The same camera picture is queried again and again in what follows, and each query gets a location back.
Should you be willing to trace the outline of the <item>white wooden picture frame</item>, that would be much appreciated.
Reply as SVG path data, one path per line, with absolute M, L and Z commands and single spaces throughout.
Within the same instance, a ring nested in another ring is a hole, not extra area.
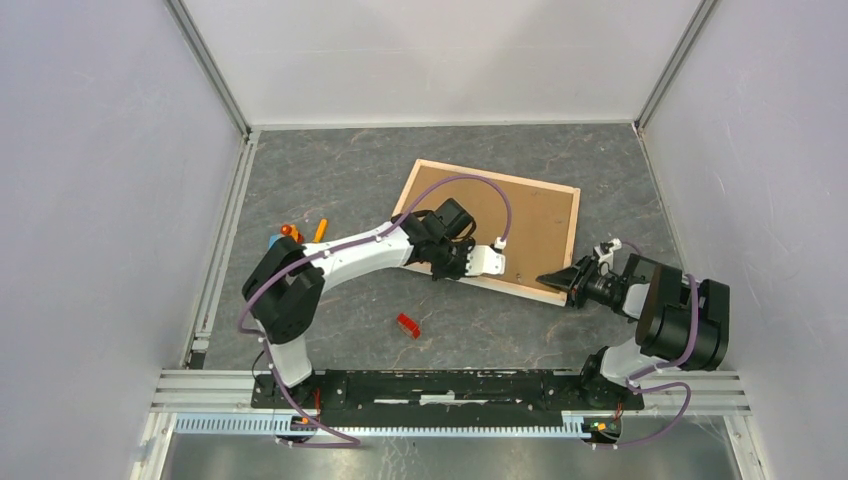
M 563 306 L 566 295 L 536 282 L 542 274 L 556 272 L 572 264 L 581 191 L 578 188 L 503 173 L 418 159 L 404 185 L 393 213 L 398 215 L 431 185 L 448 177 L 476 175 L 497 184 L 457 180 L 439 186 L 416 208 L 434 209 L 448 198 L 455 199 L 475 219 L 473 238 L 490 245 L 506 225 L 505 200 L 511 205 L 511 224 L 503 254 L 506 270 L 502 275 L 464 278 L 473 285 L 546 304 Z

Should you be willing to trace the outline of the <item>orange handle screwdriver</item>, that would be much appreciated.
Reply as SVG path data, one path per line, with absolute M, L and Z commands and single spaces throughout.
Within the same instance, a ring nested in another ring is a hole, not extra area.
M 314 243 L 321 243 L 324 240 L 324 238 L 326 236 L 327 229 L 328 229 L 328 225 L 329 225 L 329 220 L 327 218 L 322 218 L 319 221 L 318 226 L 317 226 L 315 233 L 314 233 L 314 236 L 313 236 L 313 242 Z

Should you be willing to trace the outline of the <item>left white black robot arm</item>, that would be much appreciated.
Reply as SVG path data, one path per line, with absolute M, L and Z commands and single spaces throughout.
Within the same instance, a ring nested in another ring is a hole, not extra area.
M 324 293 L 378 270 L 416 263 L 429 265 L 435 280 L 463 278 L 475 230 L 473 216 L 449 198 L 434 210 L 398 214 L 371 231 L 326 244 L 278 238 L 242 286 L 254 331 L 266 342 L 278 397 L 295 408 L 313 397 L 305 333 Z

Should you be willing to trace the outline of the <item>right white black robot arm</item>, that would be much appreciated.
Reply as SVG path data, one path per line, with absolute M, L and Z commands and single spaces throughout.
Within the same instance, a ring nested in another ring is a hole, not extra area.
M 614 256 L 595 251 L 536 279 L 564 293 L 568 307 L 594 302 L 636 325 L 632 339 L 603 347 L 584 363 L 577 392 L 591 408 L 625 397 L 641 379 L 663 370 L 715 371 L 729 347 L 728 285 L 698 281 L 635 253 L 617 273 Z

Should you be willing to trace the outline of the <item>red toy brick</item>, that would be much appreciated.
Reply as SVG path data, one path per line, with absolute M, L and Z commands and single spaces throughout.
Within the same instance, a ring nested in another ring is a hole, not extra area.
M 397 316 L 398 327 L 410 338 L 418 339 L 421 335 L 420 325 L 409 316 L 401 313 Z

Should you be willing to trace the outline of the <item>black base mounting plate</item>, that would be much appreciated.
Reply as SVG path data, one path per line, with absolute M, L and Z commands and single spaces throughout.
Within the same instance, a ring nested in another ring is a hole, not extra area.
M 640 411 L 641 395 L 568 370 L 326 370 L 284 394 L 269 374 L 254 409 L 296 402 L 333 427 L 553 427 L 565 411 Z

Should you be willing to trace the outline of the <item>orange blue toy block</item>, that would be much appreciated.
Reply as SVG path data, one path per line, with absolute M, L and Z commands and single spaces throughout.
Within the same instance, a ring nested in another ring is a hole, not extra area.
M 279 232 L 270 237 L 268 242 L 269 251 L 291 252 L 301 250 L 305 238 L 300 229 L 292 223 L 283 224 Z

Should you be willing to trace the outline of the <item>aluminium rail frame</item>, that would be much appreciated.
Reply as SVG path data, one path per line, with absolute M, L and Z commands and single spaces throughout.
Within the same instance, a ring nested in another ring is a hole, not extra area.
M 741 477 L 768 479 L 770 471 L 761 452 L 759 432 L 738 374 L 731 371 L 664 371 L 641 380 L 640 386 L 656 389 L 675 382 L 688 384 L 692 392 L 685 412 L 687 416 L 723 418 Z M 181 414 L 197 413 L 204 418 L 218 414 L 271 415 L 277 420 L 294 414 L 291 409 L 252 410 L 249 407 L 252 389 L 253 377 L 248 371 L 162 371 L 130 477 L 158 479 L 162 476 Z

